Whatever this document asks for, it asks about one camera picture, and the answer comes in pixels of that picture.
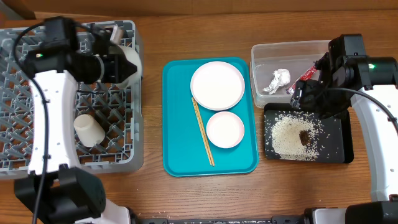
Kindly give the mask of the grey bowl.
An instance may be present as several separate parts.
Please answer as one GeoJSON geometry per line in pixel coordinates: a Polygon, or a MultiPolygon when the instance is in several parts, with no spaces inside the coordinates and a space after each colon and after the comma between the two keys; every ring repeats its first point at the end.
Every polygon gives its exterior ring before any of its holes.
{"type": "Polygon", "coordinates": [[[131,47],[126,47],[120,45],[120,48],[124,52],[126,59],[128,62],[131,62],[133,65],[137,67],[136,72],[128,72],[129,77],[124,80],[122,83],[116,84],[119,89],[125,89],[127,87],[133,87],[136,83],[138,83],[143,74],[142,62],[139,57],[139,54],[131,47]]]}

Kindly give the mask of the white tissue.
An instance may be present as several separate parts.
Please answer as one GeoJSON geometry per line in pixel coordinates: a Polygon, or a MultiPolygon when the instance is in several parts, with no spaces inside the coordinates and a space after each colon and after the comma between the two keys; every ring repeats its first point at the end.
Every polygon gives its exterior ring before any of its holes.
{"type": "Polygon", "coordinates": [[[273,72],[274,78],[268,87],[263,88],[265,92],[273,95],[280,87],[286,86],[290,83],[290,72],[287,69],[280,68],[278,70],[274,70],[273,72]]]}

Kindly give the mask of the red snack wrapper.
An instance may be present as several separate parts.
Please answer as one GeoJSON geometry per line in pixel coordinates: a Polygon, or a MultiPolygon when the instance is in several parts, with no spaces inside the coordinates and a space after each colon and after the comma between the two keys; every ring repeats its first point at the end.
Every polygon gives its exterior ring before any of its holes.
{"type": "Polygon", "coordinates": [[[292,95],[295,91],[295,87],[298,81],[311,79],[316,72],[317,69],[315,68],[315,66],[310,67],[303,75],[296,79],[296,81],[288,89],[286,89],[286,93],[292,95]]]}

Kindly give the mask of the brown food scrap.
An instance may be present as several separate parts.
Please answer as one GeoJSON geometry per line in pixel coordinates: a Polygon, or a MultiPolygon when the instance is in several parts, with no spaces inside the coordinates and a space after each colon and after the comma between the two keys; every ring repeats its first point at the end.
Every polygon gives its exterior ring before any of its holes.
{"type": "Polygon", "coordinates": [[[311,138],[310,138],[309,132],[307,130],[301,130],[299,132],[299,138],[300,138],[300,142],[303,146],[310,145],[311,138]]]}

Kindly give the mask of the white paper cup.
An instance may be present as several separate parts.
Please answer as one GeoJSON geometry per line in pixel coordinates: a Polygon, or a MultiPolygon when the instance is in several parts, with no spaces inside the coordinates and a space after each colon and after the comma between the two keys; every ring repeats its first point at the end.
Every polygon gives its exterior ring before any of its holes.
{"type": "Polygon", "coordinates": [[[105,139],[105,131],[90,114],[81,114],[73,122],[79,140],[85,147],[93,147],[105,139]]]}

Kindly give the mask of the pink bowl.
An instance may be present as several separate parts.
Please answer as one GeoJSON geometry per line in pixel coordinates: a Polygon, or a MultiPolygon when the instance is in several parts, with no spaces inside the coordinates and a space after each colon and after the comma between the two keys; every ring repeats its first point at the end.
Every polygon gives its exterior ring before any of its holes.
{"type": "Polygon", "coordinates": [[[208,139],[223,149],[237,146],[243,140],[244,133],[242,120],[229,111],[215,113],[206,124],[208,139]]]}

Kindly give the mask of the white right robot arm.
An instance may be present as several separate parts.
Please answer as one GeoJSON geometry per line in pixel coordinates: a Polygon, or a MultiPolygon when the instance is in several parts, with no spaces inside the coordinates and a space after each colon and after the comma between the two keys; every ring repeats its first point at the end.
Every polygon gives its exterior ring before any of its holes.
{"type": "Polygon", "coordinates": [[[371,171],[371,201],[347,208],[311,208],[310,223],[397,223],[397,61],[359,52],[326,53],[317,81],[300,80],[291,105],[329,118],[356,113],[371,171]]]}

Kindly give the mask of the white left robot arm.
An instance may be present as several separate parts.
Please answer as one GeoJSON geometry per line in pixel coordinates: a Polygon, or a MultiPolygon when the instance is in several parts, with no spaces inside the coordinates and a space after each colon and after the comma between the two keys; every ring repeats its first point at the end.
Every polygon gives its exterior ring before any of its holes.
{"type": "Polygon", "coordinates": [[[88,54],[79,51],[75,30],[45,32],[24,60],[34,97],[34,146],[26,178],[16,180],[16,197],[34,221],[44,223],[135,223],[132,211],[108,200],[102,182],[80,166],[75,147],[75,96],[79,83],[126,87],[142,76],[139,50],[94,31],[88,54]]]}

